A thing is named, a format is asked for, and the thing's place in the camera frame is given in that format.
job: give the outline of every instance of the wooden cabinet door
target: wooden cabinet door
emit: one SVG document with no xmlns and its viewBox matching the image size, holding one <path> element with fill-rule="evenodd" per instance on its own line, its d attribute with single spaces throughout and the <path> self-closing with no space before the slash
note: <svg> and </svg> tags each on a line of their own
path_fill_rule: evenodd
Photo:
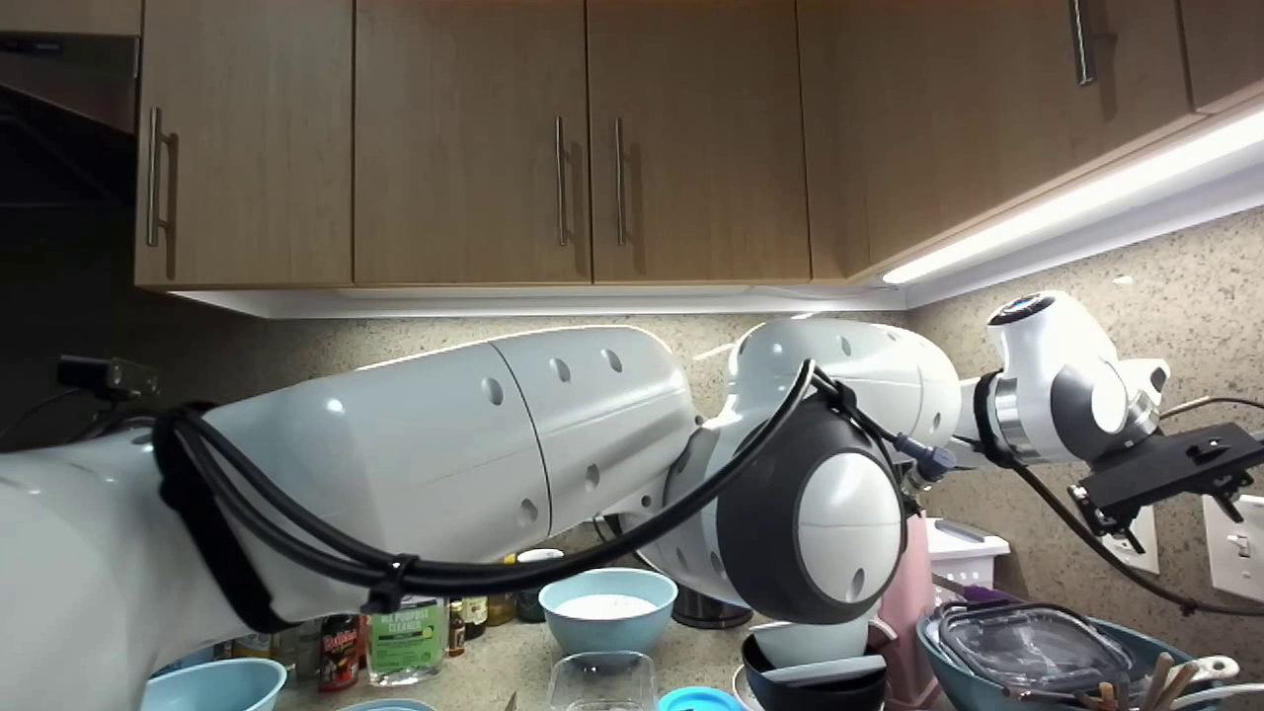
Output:
<svg viewBox="0 0 1264 711">
<path fill-rule="evenodd" d="M 138 280 L 352 280 L 352 0 L 146 3 Z"/>
<path fill-rule="evenodd" d="M 803 0 L 803 62 L 816 273 L 915 249 L 1190 110 L 1171 0 Z"/>
<path fill-rule="evenodd" d="M 786 0 L 592 0 L 595 280 L 803 280 Z"/>
<path fill-rule="evenodd" d="M 1192 107 L 1211 107 L 1264 81 L 1260 0 L 1179 0 Z"/>
<path fill-rule="evenodd" d="M 2 0 L 0 31 L 138 36 L 138 0 Z"/>
<path fill-rule="evenodd" d="M 360 0 L 355 283 L 587 277 L 579 0 Z"/>
</svg>

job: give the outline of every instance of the pink object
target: pink object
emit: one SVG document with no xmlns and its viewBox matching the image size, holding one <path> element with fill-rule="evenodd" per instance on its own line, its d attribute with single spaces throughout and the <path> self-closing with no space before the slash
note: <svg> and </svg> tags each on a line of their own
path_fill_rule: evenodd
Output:
<svg viewBox="0 0 1264 711">
<path fill-rule="evenodd" d="M 936 610 L 926 517 L 908 517 L 904 534 L 904 563 L 876 605 L 876 621 L 886 621 L 895 634 L 895 642 L 882 651 L 886 709 L 924 711 L 941 698 L 941 682 L 915 651 L 915 621 Z"/>
</svg>

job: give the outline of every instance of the kitchen counter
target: kitchen counter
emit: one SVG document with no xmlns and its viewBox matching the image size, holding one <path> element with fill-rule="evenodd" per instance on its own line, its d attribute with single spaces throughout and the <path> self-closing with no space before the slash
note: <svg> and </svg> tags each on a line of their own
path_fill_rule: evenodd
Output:
<svg viewBox="0 0 1264 711">
<path fill-rule="evenodd" d="M 733 634 L 696 634 L 672 625 L 651 651 L 659 693 L 672 689 L 724 689 L 738 672 L 738 647 L 747 628 Z M 559 660 L 545 625 L 505 625 L 466 644 L 466 655 L 450 655 L 437 675 L 417 689 L 373 693 L 360 682 L 355 693 L 321 696 L 315 689 L 293 689 L 280 696 L 280 711 L 343 711 L 363 698 L 423 698 L 443 711 L 502 711 L 518 693 L 518 711 L 545 711 L 550 672 Z"/>
</svg>

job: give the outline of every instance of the under-cabinet light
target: under-cabinet light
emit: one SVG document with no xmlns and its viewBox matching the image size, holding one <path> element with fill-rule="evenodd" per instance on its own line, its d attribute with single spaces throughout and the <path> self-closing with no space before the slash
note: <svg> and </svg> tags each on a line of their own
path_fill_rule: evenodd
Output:
<svg viewBox="0 0 1264 711">
<path fill-rule="evenodd" d="M 895 269 L 890 269 L 886 283 L 913 283 L 961 266 L 972 266 L 980 258 L 997 258 L 1008 249 L 1032 244 L 1038 236 L 1053 236 L 1053 228 L 1067 228 L 1070 223 L 1084 223 L 1094 215 L 1123 208 L 1127 203 L 1144 203 L 1149 193 L 1162 197 L 1166 190 L 1178 190 L 1179 183 L 1192 183 L 1198 173 L 1217 173 L 1245 149 L 1264 148 L 1264 110 L 1236 110 L 1229 119 L 1217 119 L 1208 127 L 1192 127 L 1179 139 L 1166 143 L 1162 149 L 1144 149 L 1137 157 L 1127 157 L 1094 179 L 1080 179 L 1067 190 L 1053 190 L 1032 206 L 1017 206 L 1016 215 L 997 215 L 961 236 L 953 236 L 944 249 L 918 255 Z"/>
</svg>

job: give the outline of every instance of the kitchen cabinet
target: kitchen cabinet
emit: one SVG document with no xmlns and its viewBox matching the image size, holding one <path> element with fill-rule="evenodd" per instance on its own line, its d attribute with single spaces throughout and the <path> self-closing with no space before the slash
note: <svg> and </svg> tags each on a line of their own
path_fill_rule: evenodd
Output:
<svg viewBox="0 0 1264 711">
<path fill-rule="evenodd" d="M 352 280 L 352 0 L 155 0 L 138 283 Z"/>
<path fill-rule="evenodd" d="M 138 36 L 143 0 L 2 0 L 0 31 Z"/>
<path fill-rule="evenodd" d="M 587 0 L 592 277 L 807 280 L 786 0 Z"/>
<path fill-rule="evenodd" d="M 908 255 L 1190 110 L 1171 0 L 803 0 L 799 12 L 822 277 Z"/>
<path fill-rule="evenodd" d="M 583 0 L 360 0 L 355 283 L 587 280 Z"/>
<path fill-rule="evenodd" d="M 1192 107 L 1211 107 L 1264 81 L 1260 0 L 1179 0 Z"/>
</svg>

